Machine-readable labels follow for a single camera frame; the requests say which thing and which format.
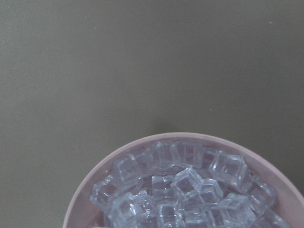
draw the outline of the round container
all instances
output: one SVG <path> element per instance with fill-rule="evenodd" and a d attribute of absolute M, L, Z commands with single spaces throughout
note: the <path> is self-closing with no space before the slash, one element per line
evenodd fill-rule
<path fill-rule="evenodd" d="M 206 146 L 243 155 L 251 170 L 259 174 L 277 190 L 274 211 L 283 217 L 292 228 L 302 228 L 304 224 L 304 198 L 296 187 L 276 167 L 252 151 L 217 137 L 197 133 L 164 133 L 145 137 L 131 142 L 114 151 L 98 163 L 81 182 L 76 190 L 65 216 L 63 228 L 92 228 L 103 226 L 100 209 L 89 201 L 92 186 L 109 173 L 114 160 L 124 154 L 148 147 L 155 141 L 188 139 L 201 142 Z"/>

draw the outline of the bowl rim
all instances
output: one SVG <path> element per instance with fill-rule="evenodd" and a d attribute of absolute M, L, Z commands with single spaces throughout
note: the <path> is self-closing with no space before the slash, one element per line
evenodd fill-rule
<path fill-rule="evenodd" d="M 276 175 L 282 180 L 283 183 L 285 183 L 287 186 L 289 186 L 291 192 L 300 200 L 300 203 L 303 205 L 304 207 L 304 197 L 302 196 L 302 194 L 300 193 L 300 191 L 294 186 L 294 184 L 280 171 L 278 170 L 274 165 L 272 165 L 270 162 L 268 162 L 267 160 L 265 160 L 264 158 L 262 158 L 260 155 L 252 152 L 251 150 L 240 146 L 234 142 L 222 139 L 222 138 L 218 138 L 215 136 L 211 136 L 211 135 L 206 135 L 206 134 L 200 134 L 200 133 L 188 133 L 188 132 L 174 132 L 174 133 L 161 133 L 161 134 L 155 134 L 155 135 L 150 135 L 150 136 L 146 136 L 143 137 L 141 139 L 137 139 L 135 141 L 132 141 L 120 148 L 118 148 L 117 150 L 113 151 L 112 153 L 110 153 L 109 155 L 107 155 L 104 159 L 102 159 L 88 174 L 87 176 L 82 180 L 82 182 L 80 183 L 80 185 L 78 186 L 76 192 L 74 193 L 69 206 L 66 210 L 66 215 L 64 218 L 64 222 L 63 222 L 63 228 L 67 227 L 67 223 L 69 221 L 70 215 L 71 215 L 71 211 L 72 208 L 75 204 L 75 201 L 77 199 L 77 197 L 79 196 L 81 190 L 83 189 L 84 185 L 87 183 L 87 181 L 90 179 L 90 177 L 97 171 L 99 170 L 99 168 L 104 164 L 107 163 L 112 157 L 114 157 L 115 155 L 126 151 L 136 145 L 139 144 L 143 144 L 143 143 L 147 143 L 147 142 L 151 142 L 151 141 L 156 141 L 156 140 L 161 140 L 161 139 L 169 139 L 169 138 L 194 138 L 194 139 L 203 139 L 203 140 L 208 140 L 208 141 L 214 141 L 217 143 L 221 143 L 224 145 L 227 145 L 231 148 L 234 148 L 236 150 L 242 151 L 244 153 L 246 153 L 248 156 L 259 160 L 264 166 L 267 166 L 271 171 L 273 171 L 274 173 L 276 173 Z"/>

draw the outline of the gray table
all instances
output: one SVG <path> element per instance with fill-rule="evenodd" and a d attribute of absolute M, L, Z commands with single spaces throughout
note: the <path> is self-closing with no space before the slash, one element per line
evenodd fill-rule
<path fill-rule="evenodd" d="M 61 227 L 116 148 L 205 133 L 304 193 L 304 5 L 0 0 L 0 227 Z"/>

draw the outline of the pile of ice cubes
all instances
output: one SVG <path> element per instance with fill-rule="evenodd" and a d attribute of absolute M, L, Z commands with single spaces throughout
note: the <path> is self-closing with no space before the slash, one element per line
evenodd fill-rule
<path fill-rule="evenodd" d="M 240 155 L 199 142 L 156 142 L 113 163 L 90 200 L 109 228 L 290 228 L 276 190 Z"/>

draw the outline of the bowl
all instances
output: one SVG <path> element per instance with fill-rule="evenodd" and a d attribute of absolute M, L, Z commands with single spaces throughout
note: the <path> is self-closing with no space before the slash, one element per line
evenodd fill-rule
<path fill-rule="evenodd" d="M 103 213 L 89 200 L 92 186 L 105 178 L 113 161 L 127 153 L 150 146 L 156 141 L 192 140 L 205 146 L 214 147 L 232 154 L 244 156 L 252 172 L 259 174 L 277 190 L 274 211 L 284 218 L 292 228 L 302 228 L 304 224 L 304 198 L 290 180 L 276 167 L 256 153 L 233 142 L 198 133 L 164 133 L 133 141 L 105 157 L 81 182 L 68 206 L 63 228 L 93 228 L 103 226 Z"/>

